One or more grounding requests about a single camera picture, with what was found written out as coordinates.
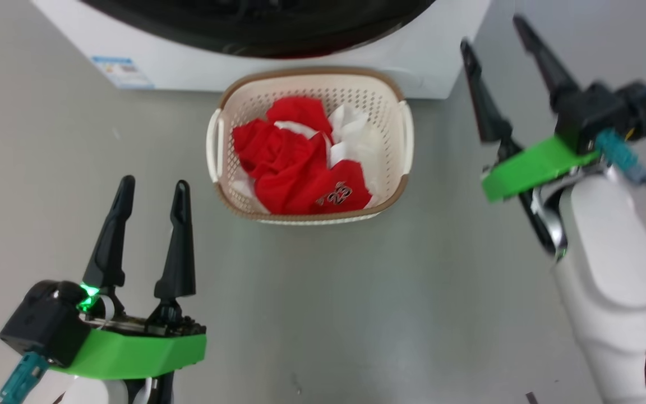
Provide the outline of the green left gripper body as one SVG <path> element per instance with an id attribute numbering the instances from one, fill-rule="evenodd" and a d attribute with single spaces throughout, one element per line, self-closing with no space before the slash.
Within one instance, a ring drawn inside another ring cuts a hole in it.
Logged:
<path id="1" fill-rule="evenodd" d="M 205 357 L 207 330 L 183 317 L 173 327 L 116 315 L 104 302 L 83 304 L 80 317 L 58 325 L 48 359 L 61 373 L 91 379 L 144 379 L 195 365 Z"/>

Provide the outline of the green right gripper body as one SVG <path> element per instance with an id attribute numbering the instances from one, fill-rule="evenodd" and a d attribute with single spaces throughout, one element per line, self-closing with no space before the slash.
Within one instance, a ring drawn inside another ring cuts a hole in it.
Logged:
<path id="1" fill-rule="evenodd" d="M 534 187 L 566 176 L 574 167 L 589 166 L 600 159 L 598 151 L 578 154 L 562 136 L 553 135 L 499 163 L 482 177 L 490 203 L 510 199 Z"/>

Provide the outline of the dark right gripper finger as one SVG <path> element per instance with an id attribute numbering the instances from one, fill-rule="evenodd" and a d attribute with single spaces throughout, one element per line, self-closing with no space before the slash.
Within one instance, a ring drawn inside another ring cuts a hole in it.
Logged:
<path id="1" fill-rule="evenodd" d="M 523 15 L 513 16 L 513 24 L 525 49 L 534 59 L 549 93 L 552 112 L 559 112 L 560 102 L 580 92 L 579 84 L 564 64 L 538 35 Z"/>
<path id="2" fill-rule="evenodd" d="M 479 143 L 497 145 L 493 166 L 495 168 L 505 166 L 522 153 L 523 148 L 513 138 L 512 123 L 500 112 L 490 94 L 482 76 L 482 65 L 468 39 L 462 39 L 460 54 L 474 110 Z"/>

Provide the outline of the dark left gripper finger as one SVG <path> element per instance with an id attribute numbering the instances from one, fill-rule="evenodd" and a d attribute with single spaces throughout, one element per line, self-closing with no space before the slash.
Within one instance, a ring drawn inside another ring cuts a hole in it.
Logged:
<path id="1" fill-rule="evenodd" d="M 106 215 L 94 245 L 83 283 L 90 287 L 121 287 L 125 274 L 122 269 L 126 223 L 131 216 L 135 194 L 134 176 L 124 176 L 119 182 L 113 204 Z"/>
<path id="2" fill-rule="evenodd" d="M 179 297 L 196 294 L 191 189 L 187 181 L 176 184 L 170 222 L 172 232 L 163 274 L 154 289 L 154 296 L 162 304 L 172 304 Z"/>

